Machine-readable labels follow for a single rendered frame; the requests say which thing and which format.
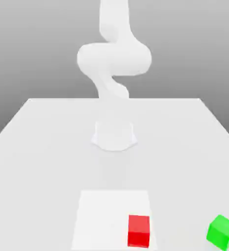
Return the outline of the small green cube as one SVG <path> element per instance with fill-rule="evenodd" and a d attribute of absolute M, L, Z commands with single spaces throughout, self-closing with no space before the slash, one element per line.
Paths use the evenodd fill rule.
<path fill-rule="evenodd" d="M 222 251 L 229 248 L 229 219 L 218 215 L 208 227 L 206 239 Z"/>

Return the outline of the small red cube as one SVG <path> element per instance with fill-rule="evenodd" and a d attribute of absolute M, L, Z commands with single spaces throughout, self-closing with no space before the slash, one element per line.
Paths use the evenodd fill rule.
<path fill-rule="evenodd" d="M 150 217 L 129 215 L 127 245 L 129 247 L 148 248 L 150 243 Z"/>

